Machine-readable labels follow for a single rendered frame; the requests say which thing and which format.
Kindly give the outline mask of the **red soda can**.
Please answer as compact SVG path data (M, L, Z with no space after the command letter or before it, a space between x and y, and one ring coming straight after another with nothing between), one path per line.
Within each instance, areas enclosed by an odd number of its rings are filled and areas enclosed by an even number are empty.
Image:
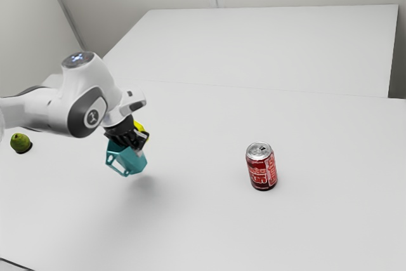
M275 154L266 142L254 142L247 147L246 163L251 185L260 191L273 189L277 182Z

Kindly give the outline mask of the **teal faceted mug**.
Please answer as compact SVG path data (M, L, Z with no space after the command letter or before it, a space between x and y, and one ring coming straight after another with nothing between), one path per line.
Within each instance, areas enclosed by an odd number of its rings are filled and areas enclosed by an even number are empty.
M134 151L131 147L121 147L112 140L108 141L105 164L123 177L141 173L147 166L147 159L142 150Z

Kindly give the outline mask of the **green pear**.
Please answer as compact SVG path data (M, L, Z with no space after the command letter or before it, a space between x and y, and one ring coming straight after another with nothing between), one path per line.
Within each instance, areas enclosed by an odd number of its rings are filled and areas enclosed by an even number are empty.
M18 154L29 151L32 147L30 138L23 133L15 133L10 140L11 148Z

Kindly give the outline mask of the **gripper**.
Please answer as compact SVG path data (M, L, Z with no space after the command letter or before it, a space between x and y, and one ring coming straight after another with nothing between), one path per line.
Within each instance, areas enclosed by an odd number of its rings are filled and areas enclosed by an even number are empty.
M147 131L135 129L133 121L133 116L129 115L119 124L104 128L104 135L121 147L131 147L135 154L140 157L150 134Z

